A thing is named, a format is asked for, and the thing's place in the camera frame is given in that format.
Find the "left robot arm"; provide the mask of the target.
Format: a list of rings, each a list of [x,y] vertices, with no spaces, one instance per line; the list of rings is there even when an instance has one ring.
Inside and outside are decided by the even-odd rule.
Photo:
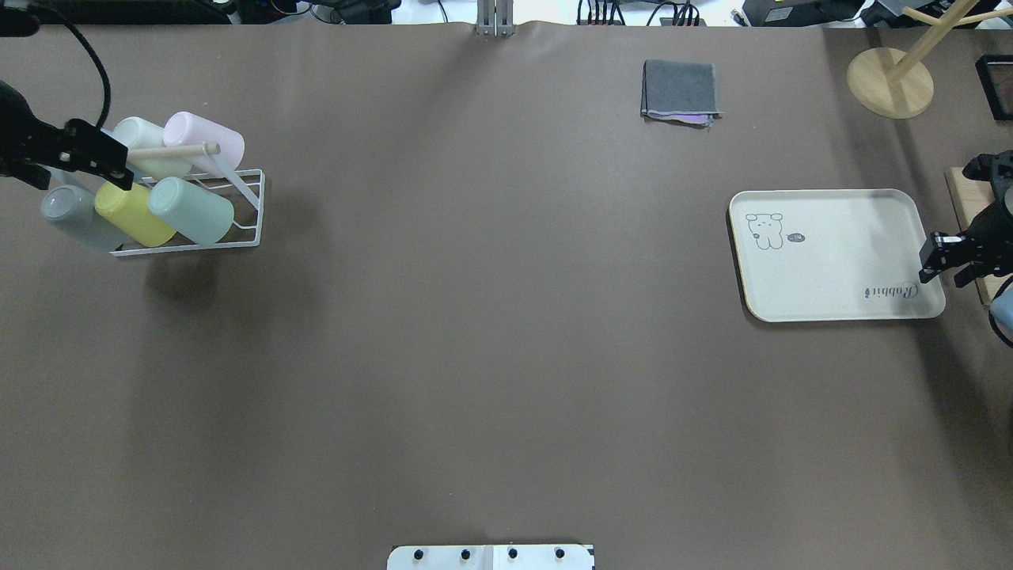
[[[130,191],[134,174],[127,167],[129,149],[111,135],[83,119],[65,126],[36,118],[17,90],[1,83],[1,173],[46,192],[49,169],[83,172]]]

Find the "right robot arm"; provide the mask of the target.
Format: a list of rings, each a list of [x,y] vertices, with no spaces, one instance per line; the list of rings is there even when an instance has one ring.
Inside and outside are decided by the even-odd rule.
[[[949,167],[945,180],[960,230],[930,233],[920,250],[919,281],[953,269],[956,287],[976,284],[992,332],[1011,346],[1011,152],[977,155]]]

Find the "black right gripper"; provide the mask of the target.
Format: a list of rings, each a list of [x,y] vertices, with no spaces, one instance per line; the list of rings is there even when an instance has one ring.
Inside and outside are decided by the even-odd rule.
[[[1012,271],[1012,216],[1005,206],[987,206],[958,235],[933,232],[930,249],[921,249],[920,283],[960,268],[953,277],[958,288],[985,276],[1004,277]]]

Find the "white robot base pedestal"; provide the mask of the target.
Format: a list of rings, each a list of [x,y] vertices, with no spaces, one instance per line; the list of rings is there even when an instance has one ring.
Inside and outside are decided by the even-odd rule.
[[[547,544],[402,545],[387,569],[594,569],[592,545]]]

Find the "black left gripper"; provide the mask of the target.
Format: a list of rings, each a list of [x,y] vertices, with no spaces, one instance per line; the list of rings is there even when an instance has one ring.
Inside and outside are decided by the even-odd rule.
[[[83,119],[69,119],[55,135],[51,167],[63,172],[84,172],[104,178],[109,184],[130,191],[135,173],[127,165],[126,146],[101,127]]]

